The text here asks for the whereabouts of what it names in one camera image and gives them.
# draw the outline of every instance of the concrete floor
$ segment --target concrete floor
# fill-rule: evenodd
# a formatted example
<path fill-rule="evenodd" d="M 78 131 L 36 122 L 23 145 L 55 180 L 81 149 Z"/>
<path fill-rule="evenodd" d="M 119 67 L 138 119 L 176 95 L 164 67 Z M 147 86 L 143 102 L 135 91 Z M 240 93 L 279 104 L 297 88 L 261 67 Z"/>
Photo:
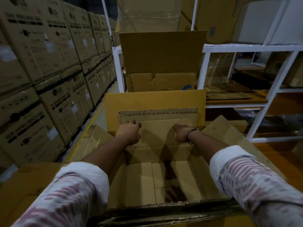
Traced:
<path fill-rule="evenodd" d="M 118 87 L 117 81 L 108 89 L 107 93 L 108 94 L 119 93 L 119 87 Z M 75 148 L 77 148 L 80 138 L 82 137 L 82 135 L 84 134 L 84 132 L 86 131 L 88 126 L 90 126 L 90 124 L 92 124 L 92 123 L 100 126 L 102 129 L 107 131 L 104 98 L 102 99 L 102 101 L 97 106 L 97 109 L 93 112 L 92 118 L 89 118 L 86 121 L 86 123 L 84 124 L 84 129 L 79 132 L 79 134 L 74 139 L 73 144 L 71 145 L 71 147 L 67 150 L 65 155 L 62 157 L 62 159 L 61 159 L 62 162 L 65 162 L 67 160 L 67 158 L 69 157 L 70 153 Z"/>

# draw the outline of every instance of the striped shirt sleeve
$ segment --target striped shirt sleeve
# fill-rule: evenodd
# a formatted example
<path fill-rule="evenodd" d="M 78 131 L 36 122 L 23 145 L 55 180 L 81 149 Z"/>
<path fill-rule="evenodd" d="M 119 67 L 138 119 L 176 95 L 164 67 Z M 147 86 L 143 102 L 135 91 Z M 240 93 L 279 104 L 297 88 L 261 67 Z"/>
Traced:
<path fill-rule="evenodd" d="M 91 216 L 105 210 L 108 191 L 108 177 L 100 168 L 70 163 L 12 226 L 84 227 Z"/>
<path fill-rule="evenodd" d="M 232 152 L 238 146 L 228 148 Z M 219 152 L 218 164 L 222 168 L 212 169 L 212 164 L 217 163 L 216 158 L 210 163 L 214 181 L 219 180 L 221 187 L 218 188 L 235 198 L 257 226 L 302 225 L 303 194 L 300 191 L 245 152 L 238 153 L 225 163 L 222 160 L 228 159 L 228 156 L 225 158 Z"/>

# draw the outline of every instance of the hand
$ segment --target hand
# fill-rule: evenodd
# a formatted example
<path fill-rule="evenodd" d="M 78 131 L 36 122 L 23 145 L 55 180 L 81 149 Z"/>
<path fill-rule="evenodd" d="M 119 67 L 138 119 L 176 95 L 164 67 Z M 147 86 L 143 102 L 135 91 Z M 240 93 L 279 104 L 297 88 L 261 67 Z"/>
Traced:
<path fill-rule="evenodd" d="M 178 143 L 186 143 L 186 134 L 188 131 L 192 130 L 192 127 L 189 127 L 187 125 L 180 125 L 178 123 L 176 123 L 173 127 L 172 127 L 175 132 L 176 132 L 176 141 Z"/>
<path fill-rule="evenodd" d="M 121 124 L 116 131 L 116 138 L 123 141 L 127 146 L 134 145 L 141 137 L 139 128 L 141 128 L 141 123 L 135 120 Z"/>

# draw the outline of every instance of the white shirt cuff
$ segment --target white shirt cuff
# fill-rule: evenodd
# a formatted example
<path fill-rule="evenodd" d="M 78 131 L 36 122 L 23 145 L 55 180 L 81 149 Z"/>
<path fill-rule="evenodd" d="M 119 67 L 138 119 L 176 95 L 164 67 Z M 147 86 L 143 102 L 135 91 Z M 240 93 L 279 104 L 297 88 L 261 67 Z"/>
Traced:
<path fill-rule="evenodd" d="M 62 167 L 56 174 L 55 179 L 60 178 L 68 173 L 77 173 L 95 185 L 97 192 L 97 205 L 93 214 L 101 214 L 106 210 L 108 203 L 109 181 L 107 174 L 96 165 L 85 162 L 73 162 L 66 167 Z"/>
<path fill-rule="evenodd" d="M 251 155 L 250 153 L 246 152 L 243 148 L 238 145 L 226 147 L 217 153 L 211 158 L 209 163 L 209 170 L 212 179 L 214 180 L 217 188 L 227 195 L 229 195 L 223 188 L 222 183 L 220 182 L 220 172 L 230 160 L 233 160 L 237 157 L 246 156 L 252 157 L 256 159 L 255 156 Z"/>

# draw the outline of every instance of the black wrist band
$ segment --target black wrist band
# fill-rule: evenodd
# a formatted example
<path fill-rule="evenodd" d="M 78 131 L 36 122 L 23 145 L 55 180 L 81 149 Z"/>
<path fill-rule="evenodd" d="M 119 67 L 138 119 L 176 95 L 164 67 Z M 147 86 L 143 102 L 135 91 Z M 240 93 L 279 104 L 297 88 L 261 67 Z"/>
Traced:
<path fill-rule="evenodd" d="M 185 134 L 185 140 L 191 145 L 192 145 L 192 143 L 188 140 L 188 135 L 195 130 L 198 130 L 198 129 L 191 129 Z"/>

